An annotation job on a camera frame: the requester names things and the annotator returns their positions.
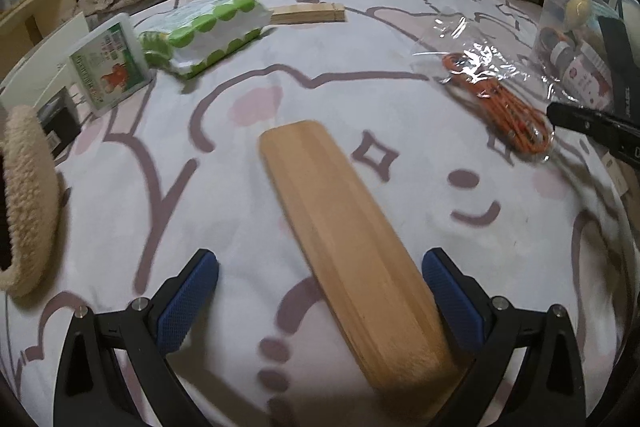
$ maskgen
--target cartoon print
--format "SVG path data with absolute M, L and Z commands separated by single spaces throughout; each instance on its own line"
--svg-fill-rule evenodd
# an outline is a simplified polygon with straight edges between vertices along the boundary
M 480 176 L 473 171 L 459 169 L 451 171 L 447 177 L 447 181 L 452 187 L 470 189 L 478 186 L 480 183 Z M 492 222 L 498 219 L 500 209 L 500 203 L 494 200 L 484 214 L 467 214 L 461 210 L 452 210 L 451 219 L 459 221 L 469 227 L 488 227 Z
M 562 200 L 569 190 L 562 172 L 552 164 L 539 165 L 534 170 L 531 181 L 540 197 L 548 200 Z
M 591 245 L 598 245 L 600 251 L 607 254 L 594 259 L 583 256 L 582 249 Z M 596 216 L 589 210 L 583 210 L 575 217 L 572 229 L 571 262 L 574 270 L 574 289 L 577 296 L 577 317 L 571 317 L 575 329 L 575 338 L 583 363 L 583 370 L 588 371 L 593 378 L 586 382 L 585 392 L 588 401 L 595 401 L 609 380 L 610 368 L 616 358 L 615 349 L 603 349 L 599 325 L 594 321 L 594 310 L 612 306 L 616 309 L 616 317 L 620 317 L 626 324 L 631 322 L 633 297 L 630 295 L 628 284 L 618 285 L 613 295 L 604 291 L 588 291 L 593 285 L 603 284 L 599 274 L 605 273 L 604 283 L 611 283 L 619 279 L 626 271 L 624 258 L 609 247 L 602 231 L 602 226 Z
M 129 73 L 127 68 L 123 64 L 114 64 L 112 73 L 104 74 L 101 78 L 102 85 L 106 92 L 113 92 L 119 89 L 120 92 L 127 89 L 127 80 L 129 80 Z

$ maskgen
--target wooden paddle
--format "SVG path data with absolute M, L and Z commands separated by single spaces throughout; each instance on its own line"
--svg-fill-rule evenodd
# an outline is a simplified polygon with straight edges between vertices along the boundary
M 433 295 L 373 197 L 318 122 L 266 131 L 260 152 L 365 377 L 393 411 L 432 417 L 462 378 L 463 363 L 449 349 Z

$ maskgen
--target orange cord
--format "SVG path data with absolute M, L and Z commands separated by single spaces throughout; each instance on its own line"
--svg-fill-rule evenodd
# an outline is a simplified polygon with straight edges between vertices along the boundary
M 442 59 L 442 64 L 454 73 L 451 78 L 458 87 L 480 99 L 493 124 L 518 152 L 530 155 L 545 152 L 551 142 L 545 114 L 519 99 L 495 76 L 474 79 L 463 73 L 461 64 L 466 60 L 462 53 L 451 53 Z

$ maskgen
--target white bedsheet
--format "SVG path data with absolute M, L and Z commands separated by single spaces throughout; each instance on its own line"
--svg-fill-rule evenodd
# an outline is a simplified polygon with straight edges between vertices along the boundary
M 186 1 L 162 3 L 134 22 Z M 639 280 L 623 206 L 602 163 L 587 140 L 563 130 L 547 163 L 519 160 L 409 65 L 414 42 L 443 10 L 476 20 L 504 52 L 526 57 L 535 6 L 321 1 L 344 4 L 348 21 L 269 29 L 185 84 L 159 73 L 88 123 L 59 158 L 68 188 L 51 272 L 34 295 L 0 303 L 1 368 L 39 425 L 52 423 L 72 309 L 119 310 L 151 296 L 198 248 L 217 255 L 220 281 L 168 360 L 209 418 L 242 427 L 269 425 L 270 416 L 283 426 L 396 425 L 376 408 L 258 158 L 263 131 L 305 119 L 324 124 L 351 157 L 416 263 L 443 247 L 489 295 L 543 311 L 564 304 L 588 409 L 597 403 Z M 543 99 L 542 86 L 527 90 L 530 101 Z

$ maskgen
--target product label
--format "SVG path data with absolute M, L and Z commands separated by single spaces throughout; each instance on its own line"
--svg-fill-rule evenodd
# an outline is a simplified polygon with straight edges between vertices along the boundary
M 618 194 L 620 196 L 624 196 L 628 190 L 629 185 L 626 183 L 625 177 L 620 170 L 620 166 L 618 162 L 616 162 L 615 158 L 610 153 L 606 153 L 602 157 L 602 163 L 604 164 L 609 176 L 611 177 L 611 181 L 613 181 L 613 185 L 616 188 Z
M 53 152 L 53 149 L 60 145 L 60 143 L 60 138 L 55 131 L 51 131 L 49 134 L 47 134 L 47 144 L 49 145 L 49 150 L 51 152 Z
M 71 55 L 93 106 L 97 109 L 116 103 L 145 81 L 120 24 L 114 24 Z
M 551 51 L 551 63 L 555 64 L 558 61 L 558 57 L 560 56 L 560 54 L 569 47 L 569 44 L 567 44 L 564 41 L 560 41 L 558 42 L 558 44 L 556 44 L 556 47 L 552 49 Z
M 598 73 L 591 73 L 578 56 L 566 68 L 562 81 L 569 93 L 593 109 L 604 109 L 613 102 L 613 92 Z
M 598 70 L 603 78 L 607 81 L 609 86 L 613 86 L 613 81 L 611 80 L 611 70 L 606 65 L 605 61 L 600 58 L 598 52 L 594 50 L 590 45 L 586 42 L 583 42 L 580 46 L 580 53 L 587 57 L 587 60 L 590 61 L 591 64 Z

